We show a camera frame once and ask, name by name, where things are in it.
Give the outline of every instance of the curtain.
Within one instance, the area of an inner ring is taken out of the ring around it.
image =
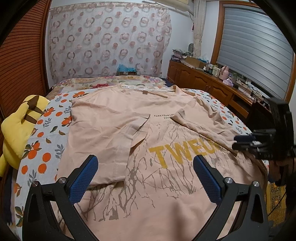
[[[98,2],[50,10],[49,65],[55,83],[112,76],[119,64],[161,76],[171,36],[168,9],[152,4]]]
[[[205,26],[206,0],[194,0],[193,57],[200,58]]]

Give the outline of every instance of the yellow patterned cloth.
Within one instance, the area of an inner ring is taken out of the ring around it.
[[[279,203],[285,194],[286,186],[278,187],[274,183],[269,183],[266,188],[266,209],[269,214]],[[273,220],[274,226],[285,221],[286,215],[286,196],[283,198],[278,207],[268,217],[268,221]]]

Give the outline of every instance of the metal screw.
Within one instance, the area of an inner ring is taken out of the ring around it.
[[[65,177],[59,178],[59,183],[65,183],[65,182],[66,182],[66,178]]]
[[[35,187],[38,185],[38,183],[39,183],[38,181],[34,181],[34,182],[32,182],[32,186]]]
[[[232,183],[233,180],[230,177],[225,178],[225,182],[227,182],[228,184]]]
[[[255,187],[259,187],[259,186],[260,186],[259,182],[257,182],[257,181],[254,181],[254,182],[253,182],[253,185],[254,185]]]

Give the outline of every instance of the bottle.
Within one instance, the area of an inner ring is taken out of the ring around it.
[[[209,65],[209,74],[210,75],[213,74],[213,65],[212,64]]]
[[[236,81],[237,81],[237,73],[233,73],[232,78],[231,78],[231,82],[235,84]]]
[[[205,67],[205,70],[208,72],[209,71],[209,67],[210,67],[210,62],[207,60],[207,65]]]

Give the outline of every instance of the wooden dresser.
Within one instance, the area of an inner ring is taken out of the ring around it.
[[[180,88],[198,89],[211,94],[222,104],[227,106],[234,114],[247,118],[252,106],[252,100],[239,90],[227,86],[222,80],[192,69],[185,64],[170,61],[167,79]]]

